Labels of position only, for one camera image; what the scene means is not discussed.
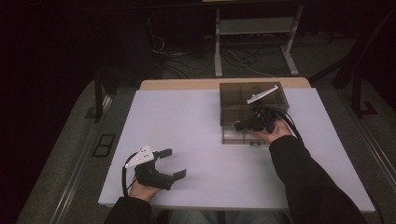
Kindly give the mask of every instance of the hand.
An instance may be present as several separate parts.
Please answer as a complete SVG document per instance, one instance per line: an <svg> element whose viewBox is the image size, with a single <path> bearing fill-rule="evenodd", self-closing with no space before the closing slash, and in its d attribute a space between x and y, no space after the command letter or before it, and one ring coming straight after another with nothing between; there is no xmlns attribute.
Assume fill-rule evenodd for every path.
<svg viewBox="0 0 396 224"><path fill-rule="evenodd" d="M129 197L138 198L146 202L149 202L149 200L152 197L154 197L154 195L160 190L161 189L157 189L154 187L147 187L139 184L135 176L134 183L132 184L131 192L129 193Z"/></svg>
<svg viewBox="0 0 396 224"><path fill-rule="evenodd" d="M254 132L253 136L263 139L267 143L272 143L276 139L285 136L285 135L291 135L291 131L289 129L289 126L283 121L283 119L276 119L274 121L274 131L272 133L268 132Z"/></svg>

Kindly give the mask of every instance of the cable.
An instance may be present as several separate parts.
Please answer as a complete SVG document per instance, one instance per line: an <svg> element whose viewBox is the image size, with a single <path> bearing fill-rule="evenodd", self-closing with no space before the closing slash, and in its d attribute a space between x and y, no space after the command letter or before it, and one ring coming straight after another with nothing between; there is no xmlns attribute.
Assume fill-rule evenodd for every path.
<svg viewBox="0 0 396 224"><path fill-rule="evenodd" d="M265 56L265 55L273 55L273 54L275 54L275 53L278 53L279 51L282 53L282 49L283 49L284 47L280 47L280 48L278 48L277 50L275 50L275 51L270 51L270 52L267 52L267 53L259 53L259 51L260 51L260 49L257 49L255 52L249 52L248 50L245 50L245 53L247 53L247 54L250 54L251 56L253 56L254 58L255 58L255 60L257 59L257 57L256 57L256 55L259 55L259 56ZM265 74L279 74L278 73L278 71L280 71L280 74L282 74L283 76L285 76L285 71L284 71L284 69L285 69L285 67L287 66L287 63L285 63L285 65L282 67L282 68L276 68L276 67L268 67L268 66L266 66L264 69L265 70L267 70L267 72L264 72Z"/></svg>
<svg viewBox="0 0 396 224"><path fill-rule="evenodd" d="M369 198L371 199L373 206L376 210L376 212L378 213L378 217L379 220L381 221L381 224L385 224L385 220L384 220L384 216L382 215L382 211L378 206L378 203L376 202L375 198L373 197L373 195L370 193L370 191L368 190L368 188L365 188L367 195L369 196Z"/></svg>
<svg viewBox="0 0 396 224"><path fill-rule="evenodd" d="M214 54L212 53L211 55L212 56L210 57L209 64L205 65L204 67L192 67L192 66L190 66L190 65L188 65L186 63L179 62L179 61L174 61L174 60L171 60L169 62L170 63L180 63L181 64L180 66L185 66L185 67L190 68L190 69L206 69L206 68L210 67L210 65L212 65L212 63L213 63Z"/></svg>
<svg viewBox="0 0 396 224"><path fill-rule="evenodd" d="M159 36L156 36L156 35L152 35L151 37L157 37L163 43L163 45L160 47L160 49L158 49L158 50L152 49L151 51L153 51L154 53L158 53L158 54L165 54L166 53L165 51L161 51L165 48L165 41L163 41L162 38L160 38Z"/></svg>
<svg viewBox="0 0 396 224"><path fill-rule="evenodd" d="M301 137L300 133L298 132L297 127L294 124L294 120L291 118L291 115L288 112L286 112L280 108L272 108L267 105L255 105L255 106L269 109L269 110L273 111L274 113L276 113L278 116L280 116L289 125L291 130L296 135L296 138L304 145L303 138Z"/></svg>
<svg viewBox="0 0 396 224"><path fill-rule="evenodd" d="M134 157L137 153L132 154L125 162L125 165ZM126 168L125 165L122 166L122 178L121 178L121 185L122 185L122 193L124 197L128 197L128 188L126 187Z"/></svg>
<svg viewBox="0 0 396 224"><path fill-rule="evenodd" d="M202 53L203 54L207 54L209 52L213 52L213 49L214 49L214 47L213 48L209 48L209 50L204 50ZM173 61L183 62L183 63L184 62L194 61L197 58L201 58L201 53L200 52L197 53L197 52L194 52L194 51L187 51L187 52L172 53L172 54L166 54L165 55L165 57L172 58L172 59L182 58L182 57L185 57L185 56L191 56L192 58L186 59L186 60L180 60L180 61L177 61L177 60L173 60Z"/></svg>
<svg viewBox="0 0 396 224"><path fill-rule="evenodd" d="M206 69L205 71L201 72L200 74L192 74L192 75L193 75L193 76L196 76L196 77L199 77L199 76L201 76L203 73L206 73L206 72L213 72L213 76L215 75L215 70L209 70L209 69Z"/></svg>
<svg viewBox="0 0 396 224"><path fill-rule="evenodd" d="M248 50L246 50L246 49L238 49L238 51L247 54L246 57L239 58L239 59L244 59L244 60L247 60L247 61L248 61L248 58L253 57L253 63L249 62L250 64L254 64L254 63L256 63L256 62L258 61L256 55L257 55L257 53L260 51L260 49L256 49L256 51L253 52L253 53L250 52L250 51L248 51Z"/></svg>
<svg viewBox="0 0 396 224"><path fill-rule="evenodd" d="M128 189L131 188L131 186L134 184L134 182L136 182L137 179L135 179L134 181L132 181L132 183L129 185Z"/></svg>
<svg viewBox="0 0 396 224"><path fill-rule="evenodd" d="M187 74L186 73L184 73L183 71L181 71L180 69L178 69L178 68L175 68L174 66L171 66L171 65L168 65L168 64L164 64L163 65L166 69L174 69L174 70L176 70L176 71L178 71L180 74L182 74L185 78L189 78L189 76L187 76Z"/></svg>
<svg viewBox="0 0 396 224"><path fill-rule="evenodd" d="M254 53L251 53L251 52L244 52L244 51L242 51L241 49L237 49L237 50L240 51L240 52L242 52L242 53L248 54L248 56L246 56L246 57L238 57L237 59L236 59L235 57L231 57L232 60L234 60L234 61L236 61L236 62L238 62L238 63L242 62L242 63L244 63L246 66L251 66L251 65L253 65L254 63L256 63L256 62L258 61L258 60L257 60L257 57L256 57L256 55L254 55Z"/></svg>
<svg viewBox="0 0 396 224"><path fill-rule="evenodd" d="M264 37L264 40L262 41L262 43L264 43L265 41L266 41L266 39L268 38L268 34ZM285 39L285 38L282 38L282 36L280 36L280 35L277 35L277 37L281 40L281 41L287 41L287 39ZM229 36L227 36L227 37L222 37L221 39L220 39L220 42L227 42L227 40L228 39L230 39L230 37ZM286 53L286 54L284 54L283 53L283 48L285 48L286 46L282 46L280 49L277 49L277 50L275 50L275 51L271 51L271 52L268 52L268 53L259 53L258 52L258 50L256 50L255 52L253 52L253 53L251 53L251 52L247 52L248 54L250 54L250 56L254 56L255 58L256 58L256 56L259 56L259 55L271 55L271 54L275 54L275 53L277 53L277 52L279 52L279 51L281 51L281 53L282 53L282 55L283 55L283 57L284 57L284 61L285 61L285 65L282 67L282 68L272 68L272 69L270 69L270 74L272 74L272 72L271 72L271 70L276 70L276 71L280 71L281 72L281 74L283 75L283 76L285 76L285 74L286 74L286 72L285 72L285 69L288 67L288 61L289 61L289 59L291 58L291 53L295 50L295 45L296 45L296 42L298 42L300 40L300 38L299 38L299 36L295 36L294 37L294 44L293 44L293 46L291 47L291 49L290 49L290 51L288 52L288 53ZM247 60L250 56L247 56L247 57L243 57L243 58L239 58L240 60ZM232 66L236 66L235 64L233 64L233 63L231 63L228 59L226 59L225 57L223 57L224 58L224 61L226 61L227 63L229 63L230 65L232 65ZM246 66L250 66L251 65L251 63L249 62L249 64L247 64L247 63L244 63L243 64L244 65L244 67L246 67ZM268 76L268 72L258 72L258 71L254 71L255 73L259 73L259 74L265 74L266 76Z"/></svg>
<svg viewBox="0 0 396 224"><path fill-rule="evenodd" d="M180 79L183 78L179 73L177 73L176 71L174 71L174 70L172 70L172 69L170 69L170 68L167 68L167 67L164 67L164 66L163 66L163 69L166 69L166 70L168 70L168 71L170 71L170 72L176 74L176 76L177 76L178 78L180 78Z"/></svg>
<svg viewBox="0 0 396 224"><path fill-rule="evenodd" d="M221 59L223 59L225 62L227 62L231 66L238 67L238 68L244 68L244 66L240 66L239 64L234 64L234 63L230 62L229 59L226 56L229 56L229 55L224 55L224 57L221 57Z"/></svg>
<svg viewBox="0 0 396 224"><path fill-rule="evenodd" d="M251 71L251 72L253 72L253 73L257 73L257 74L260 74L260 75L267 76L267 77L273 77L273 76L271 76L271 75L268 75L268 74L265 74L265 73L262 73L262 72L255 71L255 70L253 70L253 69L247 67L244 63L242 63L241 60L239 60L239 58L238 58L233 52L231 52L231 51L229 51L229 50L227 50L227 49L222 49L222 50L225 50L225 51L231 53L231 54L235 57L235 59L236 59L238 62L240 62L247 70L249 70L249 71Z"/></svg>

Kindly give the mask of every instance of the dark background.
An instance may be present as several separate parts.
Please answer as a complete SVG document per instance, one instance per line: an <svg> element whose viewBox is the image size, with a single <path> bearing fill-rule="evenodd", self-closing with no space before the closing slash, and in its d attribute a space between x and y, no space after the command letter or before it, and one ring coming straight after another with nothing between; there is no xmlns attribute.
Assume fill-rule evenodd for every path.
<svg viewBox="0 0 396 224"><path fill-rule="evenodd" d="M100 1L90 4L100 5ZM375 21L385 4L374 0L308 3L299 35L359 34ZM136 85L142 79L161 78L161 69L154 65L156 59L149 51L149 34L157 32L173 38L177 30L182 42L188 43L185 46L191 46L200 41L197 36L214 31L211 23L214 13L206 10L179 14L92 15L80 10L77 3L60 0L1 1L0 8L0 83L4 111L1 116L0 219L2 223L14 223L75 101L94 75L100 74L107 92L115 92L121 84ZM284 13L282 8L275 11ZM229 11L231 16L241 13L244 10ZM156 18L154 31L147 27L150 17ZM179 29L175 27L176 21L182 21ZM381 60L365 58L362 71L370 71L365 76L371 80L375 79L371 71L375 71L375 75L383 74L384 77L376 80L394 80L389 66L395 39L391 28L379 38L370 54L380 55ZM389 97L391 87L384 90L388 91L381 94Z"/></svg>

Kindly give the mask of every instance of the transparent plastic box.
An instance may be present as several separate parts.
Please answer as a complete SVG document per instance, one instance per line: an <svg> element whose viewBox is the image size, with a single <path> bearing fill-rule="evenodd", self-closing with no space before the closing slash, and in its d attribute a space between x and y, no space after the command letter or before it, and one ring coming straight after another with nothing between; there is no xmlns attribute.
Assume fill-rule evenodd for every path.
<svg viewBox="0 0 396 224"><path fill-rule="evenodd" d="M262 97L259 102L272 108L289 110L289 104L280 82L247 82L220 83L220 125L222 130L222 144L232 145L267 145L263 140L252 135L251 130L237 132L233 124L240 120L247 120L254 114L248 100L252 95L272 89L278 89Z"/></svg>

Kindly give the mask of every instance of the white tabletop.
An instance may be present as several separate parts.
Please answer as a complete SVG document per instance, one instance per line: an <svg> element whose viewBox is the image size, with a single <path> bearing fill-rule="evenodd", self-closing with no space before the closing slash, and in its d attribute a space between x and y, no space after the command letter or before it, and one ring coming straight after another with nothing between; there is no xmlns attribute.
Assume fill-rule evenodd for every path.
<svg viewBox="0 0 396 224"><path fill-rule="evenodd" d="M289 113L312 157L362 212L374 207L354 170L315 89L284 89ZM144 145L173 149L156 168L187 176L151 204L167 208L287 209L285 190L267 147L223 145L219 90L138 91L125 122L99 203L122 196L121 167ZM128 182L134 168L128 170Z"/></svg>

